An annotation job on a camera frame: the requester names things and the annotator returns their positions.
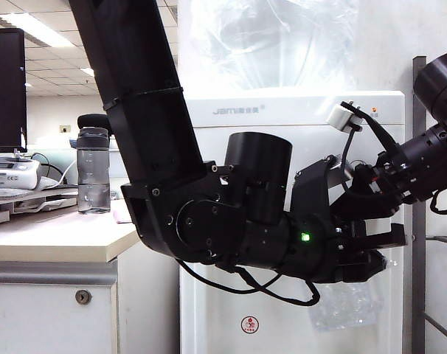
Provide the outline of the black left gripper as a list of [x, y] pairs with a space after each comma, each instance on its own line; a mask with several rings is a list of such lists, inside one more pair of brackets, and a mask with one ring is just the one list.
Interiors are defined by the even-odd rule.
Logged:
[[364, 221], [351, 221], [328, 241], [328, 250], [317, 282], [366, 282], [387, 267], [387, 259], [379, 251], [405, 246], [403, 224], [391, 223], [388, 232], [367, 235]]

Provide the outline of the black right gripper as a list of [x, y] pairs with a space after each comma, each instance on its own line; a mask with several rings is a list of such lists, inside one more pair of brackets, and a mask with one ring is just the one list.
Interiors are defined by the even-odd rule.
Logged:
[[412, 203], [412, 161], [405, 147], [385, 149], [375, 165], [358, 164], [350, 189], [372, 198], [356, 198], [343, 192], [331, 205], [334, 221], [357, 221], [393, 216], [401, 204]]

